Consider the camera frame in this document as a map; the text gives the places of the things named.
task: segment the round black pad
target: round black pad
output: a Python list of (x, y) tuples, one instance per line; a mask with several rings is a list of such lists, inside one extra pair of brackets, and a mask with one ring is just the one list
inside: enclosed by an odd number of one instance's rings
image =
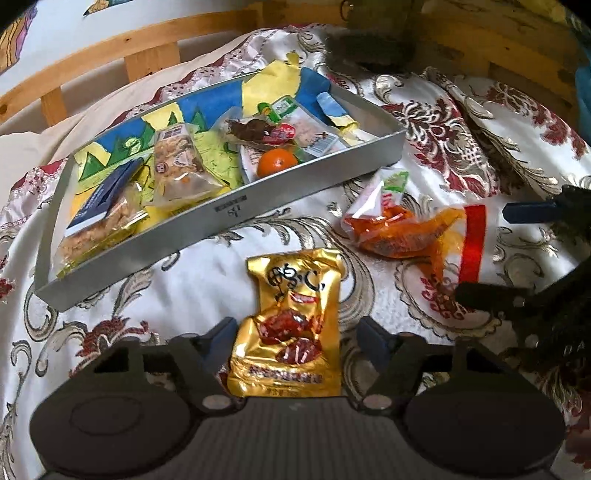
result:
[(30, 423), (45, 466), (81, 478), (117, 478), (153, 468), (189, 428), (188, 406), (166, 391), (50, 397)]
[(542, 394), (437, 389), (411, 400), (404, 423), (420, 453), (439, 465), (484, 478), (515, 476), (551, 462), (562, 444), (563, 417)]

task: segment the green tree drawing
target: green tree drawing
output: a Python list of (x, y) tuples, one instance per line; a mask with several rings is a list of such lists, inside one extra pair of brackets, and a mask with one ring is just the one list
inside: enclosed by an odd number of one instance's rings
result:
[(197, 110), (195, 110), (195, 115), (193, 115), (193, 119), (191, 120), (191, 123), (193, 125), (197, 125), (199, 127), (199, 129), (197, 130), (199, 132), (205, 132), (205, 130), (207, 130), (207, 125), (205, 124), (205, 119), (203, 118), (203, 115), (201, 113), (201, 110), (199, 110), (199, 108)]
[(127, 157), (129, 157), (129, 148), (125, 146), (123, 139), (117, 137), (117, 140), (115, 140), (115, 146), (113, 147), (113, 151), (111, 152), (111, 156), (109, 157), (106, 166), (110, 167), (111, 165), (115, 165)]
[(82, 176), (80, 177), (79, 181), (92, 177), (104, 168), (104, 165), (99, 161), (98, 158), (96, 158), (90, 152), (86, 153), (86, 162), (84, 163), (84, 170), (82, 170)]
[(146, 122), (146, 128), (144, 128), (144, 133), (142, 133), (142, 136), (139, 138), (142, 142), (142, 150), (145, 150), (150, 146), (150, 141), (154, 138), (155, 133), (156, 130), (152, 128), (152, 125)]
[(177, 123), (178, 123), (177, 116), (174, 114), (174, 112), (170, 112), (170, 117), (168, 119), (167, 127), (170, 127), (170, 125), (174, 125)]

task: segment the bed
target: bed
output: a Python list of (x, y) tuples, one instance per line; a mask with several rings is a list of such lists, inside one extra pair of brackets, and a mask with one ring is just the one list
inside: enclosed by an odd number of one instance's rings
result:
[[(588, 188), (591, 151), (571, 126), (576, 124), (572, 76), (580, 51), (568, 30), (493, 1), (435, 2), (428, 7), (416, 20), (414, 73), (375, 74), (347, 62), (330, 69), (327, 37), (345, 24), (339, 6), (265, 2), (118, 35), (3, 95), (0, 121), (40, 98), (49, 126), (40, 135), (0, 138), (5, 154), (22, 159), (7, 175), (16, 176), (11, 183), (22, 178), (12, 188), (1, 184), (8, 194), (0, 213), (4, 478), (42, 475), (28, 435), (31, 414), (44, 397), (113, 343), (135, 337), (157, 344), (185, 332), (205, 333), (226, 316), (241, 319), (254, 312), (255, 287), (244, 268), (244, 259), (253, 255), (324, 246), (342, 251), (348, 266), (339, 310), (343, 388), (354, 398), (363, 395), (376, 375), (352, 333), (366, 314), (391, 332), (414, 332), (434, 343), (471, 336), (497, 353), (515, 345), (510, 323), (465, 309), (425, 278), (420, 267), (428, 259), (380, 260), (358, 251), (342, 234), (340, 218), (367, 178), (220, 232), (67, 312), (58, 313), (33, 294), (32, 268), (45, 208), (68, 154), (160, 102), (285, 60), (292, 51), (300, 66), (381, 105), (405, 126), (407, 142), (398, 166), (410, 173), (405, 202), (417, 213), (483, 199), (497, 207), (536, 200), (558, 193), (564, 184)], [(486, 24), (487, 8), (500, 19), (494, 28)], [(516, 22), (530, 27), (508, 27)], [(470, 50), (467, 39), (454, 34), (468, 27)], [(178, 40), (230, 28), (244, 35), (179, 63)], [(130, 84), (68, 116), (60, 86), (121, 57)], [(496, 274), (509, 285), (542, 290), (589, 255), (585, 244), (545, 225), (501, 225), (496, 235)], [(583, 478), (591, 468), (588, 367), (558, 362), (550, 370), (524, 374), (562, 408), (569, 425), (555, 472), (562, 478)], [(443, 374), (424, 379), (426, 386), (441, 381)]]

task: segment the metal tray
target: metal tray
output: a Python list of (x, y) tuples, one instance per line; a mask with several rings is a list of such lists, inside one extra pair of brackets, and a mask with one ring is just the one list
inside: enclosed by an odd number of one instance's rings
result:
[[(255, 73), (222, 83), (243, 82), (253, 75)], [(48, 208), (35, 265), (35, 294), (51, 307), (63, 312), (93, 293), (204, 238), (286, 203), (394, 164), (400, 159), (405, 131), (392, 115), (336, 85), (331, 85), (330, 94), (359, 122), (362, 129), (379, 138), (317, 158), (199, 204), (93, 257), (64, 278), (51, 280), (54, 227), (73, 169), (77, 168), (71, 155)], [(181, 97), (161, 103), (142, 114), (162, 108), (179, 98)]]

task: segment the gold snack bag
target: gold snack bag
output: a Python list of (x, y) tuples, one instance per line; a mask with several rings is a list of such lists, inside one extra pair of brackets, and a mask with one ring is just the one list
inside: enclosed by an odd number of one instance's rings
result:
[(237, 397), (340, 395), (338, 250), (250, 258), (261, 312), (241, 324), (228, 388)]

